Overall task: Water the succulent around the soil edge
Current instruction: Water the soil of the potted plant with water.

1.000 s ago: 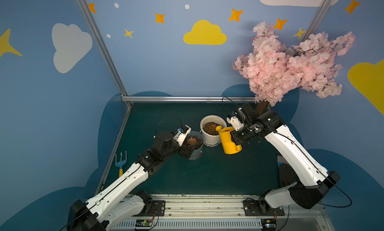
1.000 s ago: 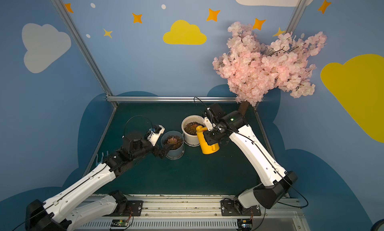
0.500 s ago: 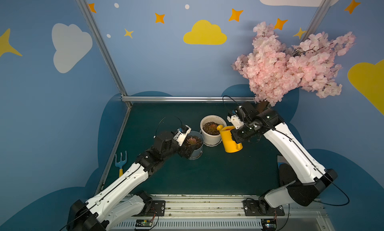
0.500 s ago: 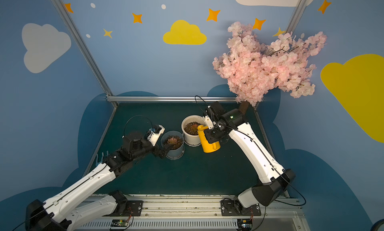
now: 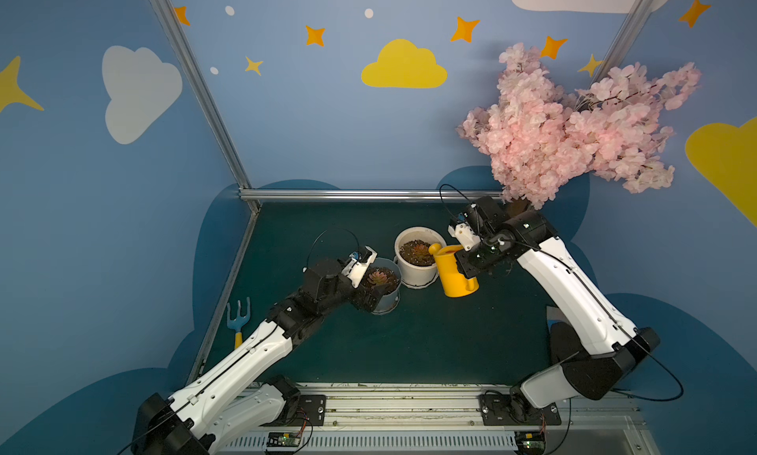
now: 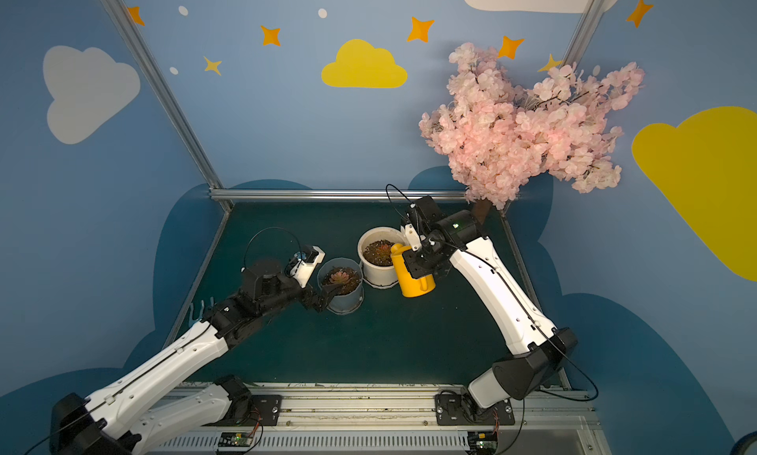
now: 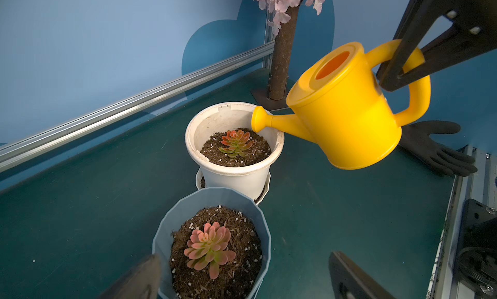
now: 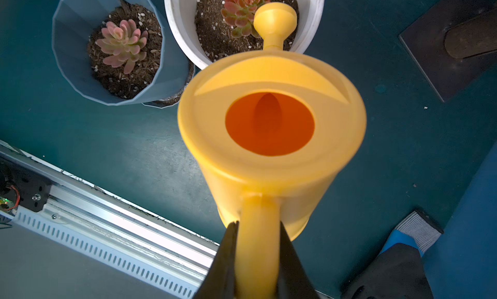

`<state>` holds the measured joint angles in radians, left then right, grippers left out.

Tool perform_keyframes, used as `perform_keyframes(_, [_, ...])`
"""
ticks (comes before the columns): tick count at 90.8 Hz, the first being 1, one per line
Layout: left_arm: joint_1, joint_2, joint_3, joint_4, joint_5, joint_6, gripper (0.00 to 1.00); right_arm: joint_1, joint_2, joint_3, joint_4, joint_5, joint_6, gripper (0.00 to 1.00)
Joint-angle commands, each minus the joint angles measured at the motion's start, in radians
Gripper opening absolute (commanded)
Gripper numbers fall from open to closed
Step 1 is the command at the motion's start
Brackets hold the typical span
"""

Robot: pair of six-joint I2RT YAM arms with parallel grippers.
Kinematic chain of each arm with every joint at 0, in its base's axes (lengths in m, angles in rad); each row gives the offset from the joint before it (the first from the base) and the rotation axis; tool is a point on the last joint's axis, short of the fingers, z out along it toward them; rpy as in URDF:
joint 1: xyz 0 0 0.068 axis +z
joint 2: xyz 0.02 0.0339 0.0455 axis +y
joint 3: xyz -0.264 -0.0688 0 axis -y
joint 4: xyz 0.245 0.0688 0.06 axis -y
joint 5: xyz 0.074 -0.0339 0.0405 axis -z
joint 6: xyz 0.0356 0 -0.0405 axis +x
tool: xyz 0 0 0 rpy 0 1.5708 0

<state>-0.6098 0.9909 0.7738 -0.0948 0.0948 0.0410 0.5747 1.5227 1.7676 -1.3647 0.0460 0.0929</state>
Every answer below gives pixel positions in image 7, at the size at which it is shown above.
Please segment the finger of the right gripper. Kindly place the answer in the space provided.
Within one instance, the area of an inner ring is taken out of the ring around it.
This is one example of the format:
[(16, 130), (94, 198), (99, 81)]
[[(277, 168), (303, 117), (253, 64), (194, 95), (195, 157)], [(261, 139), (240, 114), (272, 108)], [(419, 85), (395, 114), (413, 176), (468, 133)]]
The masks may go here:
[(496, 23), (453, 23), (418, 48), (431, 23), (403, 24), (396, 33), (396, 89), (496, 49)]
[(399, 46), (393, 58), (382, 63), (377, 72), (379, 85), (395, 91), (435, 72), (462, 62), (462, 29), (452, 25), (422, 50), (425, 64), (404, 70), (407, 60), (435, 21), (444, 16), (455, 21), (461, 12), (462, 0), (410, 0), (394, 36)]

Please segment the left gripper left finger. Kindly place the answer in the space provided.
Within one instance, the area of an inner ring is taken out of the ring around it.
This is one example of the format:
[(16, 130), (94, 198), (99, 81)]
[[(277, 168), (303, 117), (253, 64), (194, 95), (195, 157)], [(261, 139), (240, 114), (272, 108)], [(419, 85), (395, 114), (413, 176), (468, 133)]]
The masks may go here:
[(157, 298), (160, 277), (160, 257), (151, 254), (130, 269), (98, 298)]

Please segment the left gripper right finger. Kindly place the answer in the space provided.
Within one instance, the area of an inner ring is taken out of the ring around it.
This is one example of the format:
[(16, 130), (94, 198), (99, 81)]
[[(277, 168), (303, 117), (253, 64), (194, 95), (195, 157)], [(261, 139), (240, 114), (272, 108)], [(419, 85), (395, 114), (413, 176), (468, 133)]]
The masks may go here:
[(384, 287), (343, 252), (331, 253), (329, 270), (335, 298), (394, 299)]

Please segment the grey-blue pot with succulent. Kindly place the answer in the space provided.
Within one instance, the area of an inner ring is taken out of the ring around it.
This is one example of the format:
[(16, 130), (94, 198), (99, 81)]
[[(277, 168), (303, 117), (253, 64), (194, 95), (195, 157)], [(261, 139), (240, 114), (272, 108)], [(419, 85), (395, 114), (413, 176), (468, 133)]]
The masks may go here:
[(161, 298), (256, 298), (269, 269), (271, 234), (246, 195), (204, 188), (179, 200), (152, 243)]

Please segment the yellow plastic watering can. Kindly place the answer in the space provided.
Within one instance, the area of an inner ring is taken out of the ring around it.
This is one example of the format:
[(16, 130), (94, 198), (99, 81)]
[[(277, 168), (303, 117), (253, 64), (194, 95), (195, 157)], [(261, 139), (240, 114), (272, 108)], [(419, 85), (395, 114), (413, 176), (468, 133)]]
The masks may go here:
[(305, 71), (287, 95), (291, 115), (272, 116), (257, 106), (251, 126), (266, 127), (316, 143), (332, 165), (355, 170), (388, 156), (398, 145), (402, 127), (422, 117), (431, 97), (429, 76), (411, 83), (407, 109), (394, 114), (373, 68), (393, 58), (400, 40), (366, 53), (351, 42), (328, 53)]

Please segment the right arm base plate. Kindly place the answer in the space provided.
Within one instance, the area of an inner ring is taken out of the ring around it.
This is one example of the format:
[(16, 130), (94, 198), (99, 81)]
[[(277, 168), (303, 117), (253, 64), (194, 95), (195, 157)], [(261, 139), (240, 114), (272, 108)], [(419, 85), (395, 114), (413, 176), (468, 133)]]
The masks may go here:
[(456, 279), (481, 298), (496, 298), (496, 210), (468, 199), (456, 253)]

